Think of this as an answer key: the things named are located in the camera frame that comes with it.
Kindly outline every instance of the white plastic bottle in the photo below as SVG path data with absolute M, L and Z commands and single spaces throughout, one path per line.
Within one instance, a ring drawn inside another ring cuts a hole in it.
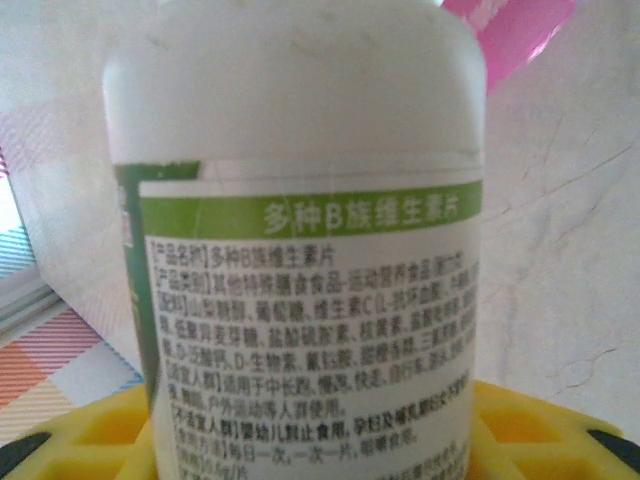
M 162 480 L 463 478 L 485 67 L 434 3 L 174 1 L 107 66 Z

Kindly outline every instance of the green label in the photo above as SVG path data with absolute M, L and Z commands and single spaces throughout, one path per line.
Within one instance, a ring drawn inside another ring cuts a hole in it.
M 146 235 L 271 240 L 392 233 L 480 213 L 482 182 L 434 188 L 260 197 L 141 198 Z
M 198 176 L 199 168 L 200 162 L 170 165 L 134 164 L 115 168 L 116 179 L 121 190 L 121 208 L 123 213 L 128 215 L 126 229 L 129 231 L 130 241 L 125 242 L 124 253 L 142 368 L 151 402 L 155 398 L 158 376 L 158 337 L 153 314 L 138 188 L 143 181 L 195 179 Z

